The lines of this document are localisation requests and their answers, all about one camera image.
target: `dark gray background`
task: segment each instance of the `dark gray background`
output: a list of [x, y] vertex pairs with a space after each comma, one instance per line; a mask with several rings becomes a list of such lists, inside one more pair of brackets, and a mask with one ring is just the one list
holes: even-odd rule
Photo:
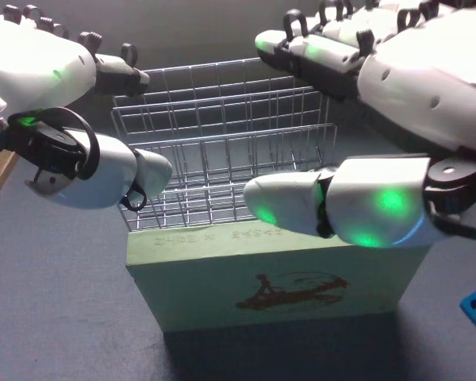
[[[253, 37], [279, 28], [282, 13], [299, 6], [36, 3], [73, 36], [102, 34], [103, 53], [116, 54], [125, 41], [138, 45], [142, 68], [254, 56]], [[315, 9], [313, 3], [302, 2], [302, 10]], [[97, 130], [111, 132], [109, 105], [87, 97], [75, 108]], [[396, 152], [344, 107], [332, 105], [330, 114], [341, 126], [340, 156]], [[164, 338], [125, 270], [126, 229], [117, 210], [46, 202], [23, 185], [34, 173], [20, 160], [0, 193], [0, 380], [476, 380], [476, 328], [459, 309], [476, 290], [476, 242], [436, 244], [395, 314]]]

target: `illustration on book cover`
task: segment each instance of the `illustration on book cover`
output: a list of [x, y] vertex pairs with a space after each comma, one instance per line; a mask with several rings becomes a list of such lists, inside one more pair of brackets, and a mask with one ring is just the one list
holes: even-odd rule
[[314, 271], [290, 272], [271, 279], [265, 274], [255, 277], [259, 289], [238, 302], [237, 308], [275, 313], [314, 310], [341, 302], [350, 284], [339, 276]]

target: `wire grid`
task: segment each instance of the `wire grid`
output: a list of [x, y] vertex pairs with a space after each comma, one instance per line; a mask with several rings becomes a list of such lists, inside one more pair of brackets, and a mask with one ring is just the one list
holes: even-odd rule
[[247, 181], [332, 161], [328, 99], [260, 59], [147, 73], [152, 91], [115, 97], [113, 122], [131, 148], [165, 156], [174, 174], [140, 212], [119, 206], [129, 231], [254, 219]]

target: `metal wire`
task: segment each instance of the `metal wire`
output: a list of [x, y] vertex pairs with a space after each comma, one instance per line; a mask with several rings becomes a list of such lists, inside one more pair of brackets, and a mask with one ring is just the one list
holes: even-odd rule
[[147, 73], [152, 92], [115, 97], [113, 123], [131, 148], [165, 156], [174, 173], [140, 212], [119, 206], [129, 231], [254, 219], [243, 199], [250, 179], [332, 161], [337, 127], [325, 97], [260, 59]]

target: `gray table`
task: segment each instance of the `gray table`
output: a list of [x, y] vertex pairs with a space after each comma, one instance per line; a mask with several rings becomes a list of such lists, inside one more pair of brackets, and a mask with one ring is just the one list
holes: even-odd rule
[[111, 208], [81, 212], [0, 193], [0, 380], [476, 380], [476, 242], [437, 244], [398, 312], [163, 337], [125, 270]]

